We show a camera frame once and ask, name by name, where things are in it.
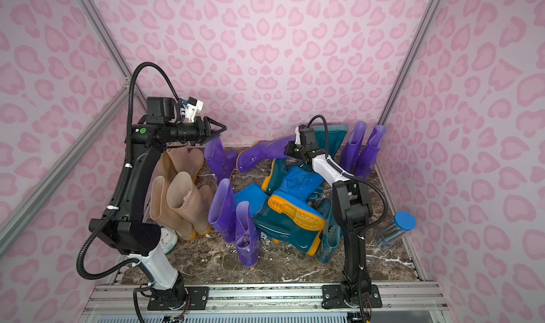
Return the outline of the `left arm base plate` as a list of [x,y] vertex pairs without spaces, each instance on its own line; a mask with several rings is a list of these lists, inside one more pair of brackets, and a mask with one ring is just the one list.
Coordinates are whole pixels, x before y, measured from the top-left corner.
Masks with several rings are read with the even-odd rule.
[[190,286],[184,289],[151,290],[148,311],[205,310],[209,287]]

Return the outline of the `purple rain boot small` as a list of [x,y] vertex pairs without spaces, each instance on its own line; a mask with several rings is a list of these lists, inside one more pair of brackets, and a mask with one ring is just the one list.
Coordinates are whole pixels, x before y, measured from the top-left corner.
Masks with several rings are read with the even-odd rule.
[[379,124],[373,128],[373,132],[369,136],[366,147],[356,161],[356,166],[354,168],[355,176],[359,178],[369,177],[382,148],[382,140],[386,131],[386,127]]
[[364,121],[359,121],[356,123],[348,141],[346,142],[345,147],[343,148],[339,165],[346,172],[351,173],[353,167],[356,165],[360,154],[360,148],[363,142],[363,137],[366,133],[367,124]]

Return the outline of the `large purple boot back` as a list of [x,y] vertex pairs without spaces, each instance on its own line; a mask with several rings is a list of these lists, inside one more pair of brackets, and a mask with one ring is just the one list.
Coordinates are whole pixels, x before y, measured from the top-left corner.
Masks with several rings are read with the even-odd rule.
[[247,173],[264,159],[288,158],[285,148],[295,135],[273,141],[259,141],[252,147],[242,151],[237,158],[236,166],[240,173]]

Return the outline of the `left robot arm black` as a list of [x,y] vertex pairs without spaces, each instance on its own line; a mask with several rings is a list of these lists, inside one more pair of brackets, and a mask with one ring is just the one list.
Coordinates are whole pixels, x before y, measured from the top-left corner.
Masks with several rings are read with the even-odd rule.
[[[169,143],[205,144],[227,128],[208,117],[172,123],[152,116],[143,116],[128,128],[125,165],[102,217],[89,223],[91,235],[78,254],[76,269],[83,278],[96,280],[133,264],[148,277],[144,289],[150,292],[150,306],[158,305],[163,310],[186,308],[189,295],[181,273],[171,266],[160,247],[160,227],[144,221],[146,193],[156,164]],[[127,259],[101,273],[88,272],[85,255],[95,239]]]

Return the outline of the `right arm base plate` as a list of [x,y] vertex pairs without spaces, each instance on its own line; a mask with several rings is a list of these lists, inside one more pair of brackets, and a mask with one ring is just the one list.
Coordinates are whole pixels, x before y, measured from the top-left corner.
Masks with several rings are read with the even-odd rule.
[[[370,291],[362,294],[362,300],[370,303],[373,310],[383,307],[383,301],[377,285],[372,284]],[[346,290],[345,286],[340,283],[324,285],[322,286],[322,308],[325,310],[358,309],[359,293],[350,294],[349,290]]]

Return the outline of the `beige rain boot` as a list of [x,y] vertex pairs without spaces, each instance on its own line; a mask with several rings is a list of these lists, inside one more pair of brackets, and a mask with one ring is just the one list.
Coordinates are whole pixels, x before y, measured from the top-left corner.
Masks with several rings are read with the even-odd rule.
[[164,176],[154,179],[150,197],[150,218],[159,225],[174,230],[181,239],[191,241],[197,237],[197,232],[190,222],[167,204],[166,195],[169,187],[170,182]]
[[166,192],[167,205],[202,236],[211,232],[208,214],[213,197],[214,191],[210,186],[198,188],[191,175],[184,171],[175,176]]
[[167,151],[177,173],[187,172],[193,181],[204,165],[204,153],[199,148],[170,148]]
[[177,172],[173,161],[167,152],[163,152],[156,164],[156,171],[159,176],[163,176],[169,183],[176,177]]

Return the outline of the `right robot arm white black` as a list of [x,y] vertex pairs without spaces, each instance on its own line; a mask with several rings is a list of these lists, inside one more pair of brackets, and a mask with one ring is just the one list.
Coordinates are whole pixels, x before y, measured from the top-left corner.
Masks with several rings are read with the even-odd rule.
[[319,148],[312,130],[304,130],[290,141],[285,154],[303,160],[332,187],[333,215],[344,239],[343,275],[346,280],[341,283],[342,297],[326,300],[322,306],[332,308],[334,303],[345,302],[358,305],[360,309],[369,308],[372,285],[366,266],[365,231],[372,210],[367,185]]

